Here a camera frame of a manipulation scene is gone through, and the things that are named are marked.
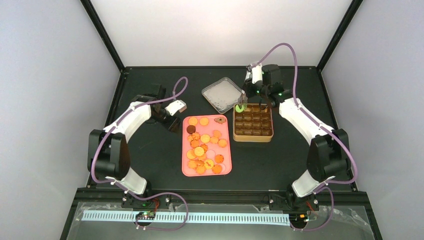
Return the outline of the green round cookie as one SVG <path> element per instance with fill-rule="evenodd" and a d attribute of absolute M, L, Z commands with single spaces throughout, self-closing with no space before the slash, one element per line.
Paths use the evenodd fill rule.
<path fill-rule="evenodd" d="M 244 105 L 244 104 L 236 104 L 236 105 L 234 106 L 234 111 L 235 111 L 236 113 L 243 113 L 243 112 L 245 111 L 245 109 L 246 109 L 246 107 L 245 107 L 245 105 Z"/>

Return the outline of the gold cookie tin box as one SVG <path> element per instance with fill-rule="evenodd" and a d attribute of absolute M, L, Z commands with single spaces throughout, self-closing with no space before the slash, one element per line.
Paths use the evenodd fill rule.
<path fill-rule="evenodd" d="M 248 103 L 244 112 L 233 108 L 233 139 L 236 142 L 269 143 L 274 136 L 272 110 Z"/>

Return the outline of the pink plastic tray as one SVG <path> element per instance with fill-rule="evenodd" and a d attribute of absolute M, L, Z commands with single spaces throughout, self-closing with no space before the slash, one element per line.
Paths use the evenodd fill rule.
<path fill-rule="evenodd" d="M 195 117 L 198 119 L 206 117 L 209 118 L 209 124 L 202 126 L 197 123 L 196 132 L 188 134 L 186 131 L 188 119 Z M 222 114 L 216 115 L 197 115 L 188 116 L 182 123 L 182 155 L 181 155 L 181 171 L 187 177 L 201 177 L 201 176 L 221 176 L 226 175 L 232 170 L 232 157 L 230 148 L 230 134 L 228 119 L 224 124 L 219 124 L 214 121 L 214 118 L 224 117 Z M 213 136 L 213 130 L 221 132 L 221 138 Z M 210 142 L 203 143 L 200 141 L 200 136 L 203 134 L 210 135 Z M 195 156 L 193 149 L 202 147 L 205 150 L 203 156 Z M 216 153 L 215 159 L 207 159 L 206 152 L 213 150 Z"/>

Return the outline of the metal tongs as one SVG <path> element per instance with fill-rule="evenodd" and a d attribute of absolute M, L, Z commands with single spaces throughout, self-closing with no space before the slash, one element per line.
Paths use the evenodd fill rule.
<path fill-rule="evenodd" d="M 244 105 L 245 106 L 245 110 L 247 109 L 248 98 L 246 96 L 246 93 L 243 90 L 241 91 L 240 100 L 239 100 L 239 102 L 237 104 Z"/>

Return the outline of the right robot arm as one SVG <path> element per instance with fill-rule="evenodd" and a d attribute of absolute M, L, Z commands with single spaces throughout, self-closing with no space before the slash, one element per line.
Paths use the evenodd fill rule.
<path fill-rule="evenodd" d="M 242 91 L 247 98 L 261 97 L 269 108 L 277 108 L 279 115 L 292 124 L 309 144 L 306 171 L 288 188 L 285 204 L 293 210 L 305 203 L 305 197 L 314 194 L 333 180 L 337 174 L 348 171 L 351 166 L 348 150 L 348 135 L 334 130 L 313 115 L 286 89 L 278 65 L 248 66 Z"/>

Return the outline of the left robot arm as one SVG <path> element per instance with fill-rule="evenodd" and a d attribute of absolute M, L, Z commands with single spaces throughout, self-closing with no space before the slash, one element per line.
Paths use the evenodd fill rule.
<path fill-rule="evenodd" d="M 177 99 L 178 95 L 174 91 L 166 97 L 166 89 L 155 84 L 152 92 L 136 95 L 113 123 L 90 132 L 87 169 L 95 183 L 119 185 L 126 192 L 144 195 L 148 181 L 132 169 L 128 142 L 149 120 L 175 132 L 181 122 L 176 114 L 187 108 L 184 101 Z"/>

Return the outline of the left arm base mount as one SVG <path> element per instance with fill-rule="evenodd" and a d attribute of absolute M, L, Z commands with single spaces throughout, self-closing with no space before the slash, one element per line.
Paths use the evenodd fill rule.
<path fill-rule="evenodd" d="M 126 195 L 125 200 L 122 200 L 121 207 L 127 209 L 137 210 L 157 210 L 167 209 L 170 202 L 167 201 L 167 196 L 159 196 L 149 200 L 139 200 L 131 195 Z"/>

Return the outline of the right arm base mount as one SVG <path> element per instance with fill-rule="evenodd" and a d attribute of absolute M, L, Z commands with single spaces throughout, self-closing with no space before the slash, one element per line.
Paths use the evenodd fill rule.
<path fill-rule="evenodd" d="M 307 211 L 319 210 L 318 200 L 313 194 L 298 197 L 291 191 L 270 191 L 267 196 L 269 208 L 273 211 L 302 214 Z"/>

